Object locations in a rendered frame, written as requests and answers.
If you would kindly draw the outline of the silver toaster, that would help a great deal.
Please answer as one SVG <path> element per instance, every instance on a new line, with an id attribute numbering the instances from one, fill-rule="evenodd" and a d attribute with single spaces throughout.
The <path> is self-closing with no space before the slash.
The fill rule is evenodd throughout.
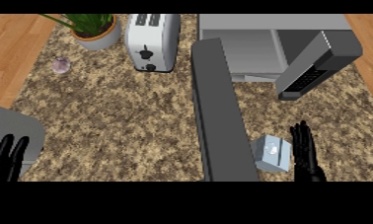
<path id="1" fill-rule="evenodd" d="M 131 14 L 125 27 L 125 47 L 134 68 L 171 72 L 178 55 L 180 14 Z"/>

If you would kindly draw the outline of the pale blue milk carton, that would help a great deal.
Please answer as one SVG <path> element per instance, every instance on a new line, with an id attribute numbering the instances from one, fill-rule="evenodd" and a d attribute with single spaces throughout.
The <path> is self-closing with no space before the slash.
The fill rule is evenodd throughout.
<path id="1" fill-rule="evenodd" d="M 286 172 L 291 168 L 292 144 L 273 135 L 251 142 L 255 166 L 265 172 Z"/>

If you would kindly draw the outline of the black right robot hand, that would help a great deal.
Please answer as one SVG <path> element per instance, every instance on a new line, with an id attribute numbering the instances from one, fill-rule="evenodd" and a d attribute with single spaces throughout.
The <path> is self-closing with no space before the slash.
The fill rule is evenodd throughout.
<path id="1" fill-rule="evenodd" d="M 293 137 L 295 181 L 324 182 L 326 175 L 317 164 L 311 128 L 302 120 L 291 127 Z"/>

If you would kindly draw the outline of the potted green plant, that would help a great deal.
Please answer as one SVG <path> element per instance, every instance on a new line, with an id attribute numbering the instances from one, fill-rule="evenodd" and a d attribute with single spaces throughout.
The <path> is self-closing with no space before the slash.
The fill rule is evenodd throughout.
<path id="1" fill-rule="evenodd" d="M 69 28 L 71 35 L 87 50 L 108 48 L 121 37 L 121 23 L 115 14 L 62 14 L 65 21 L 49 14 L 43 17 Z"/>

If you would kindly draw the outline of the grey rounded sink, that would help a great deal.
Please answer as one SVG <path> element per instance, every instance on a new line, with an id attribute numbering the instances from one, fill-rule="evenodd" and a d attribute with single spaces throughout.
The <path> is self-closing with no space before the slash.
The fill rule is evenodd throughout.
<path id="1" fill-rule="evenodd" d="M 15 140 L 24 136 L 30 137 L 21 169 L 21 175 L 24 175 L 37 162 L 44 149 L 44 126 L 34 117 L 0 107 L 0 140 L 9 133 L 15 135 Z"/>

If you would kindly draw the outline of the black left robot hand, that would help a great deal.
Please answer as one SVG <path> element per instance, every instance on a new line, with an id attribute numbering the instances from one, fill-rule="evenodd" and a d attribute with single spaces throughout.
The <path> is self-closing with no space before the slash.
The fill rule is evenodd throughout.
<path id="1" fill-rule="evenodd" d="M 0 140 L 0 182 L 15 182 L 19 179 L 30 137 L 15 140 L 12 133 Z"/>

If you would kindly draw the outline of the small clear glass jar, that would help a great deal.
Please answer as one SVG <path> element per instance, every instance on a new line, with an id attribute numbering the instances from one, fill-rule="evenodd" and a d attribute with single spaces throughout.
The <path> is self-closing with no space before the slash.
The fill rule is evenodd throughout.
<path id="1" fill-rule="evenodd" d="M 64 74 L 69 70 L 69 59 L 66 57 L 59 57 L 53 62 L 53 71 Z"/>

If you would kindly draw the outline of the grey microwave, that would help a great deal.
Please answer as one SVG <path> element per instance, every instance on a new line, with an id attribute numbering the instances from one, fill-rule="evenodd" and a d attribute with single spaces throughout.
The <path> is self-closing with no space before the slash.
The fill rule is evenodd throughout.
<path id="1" fill-rule="evenodd" d="M 198 37 L 221 40 L 235 82 L 273 82 L 296 100 L 361 55 L 341 14 L 201 14 Z"/>

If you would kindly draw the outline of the dark grey microwave door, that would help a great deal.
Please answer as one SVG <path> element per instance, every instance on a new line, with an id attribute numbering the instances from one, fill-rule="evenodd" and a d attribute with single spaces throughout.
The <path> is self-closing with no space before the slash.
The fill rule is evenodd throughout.
<path id="1" fill-rule="evenodd" d="M 192 96 L 204 180 L 258 182 L 252 150 L 218 38 L 192 45 Z"/>

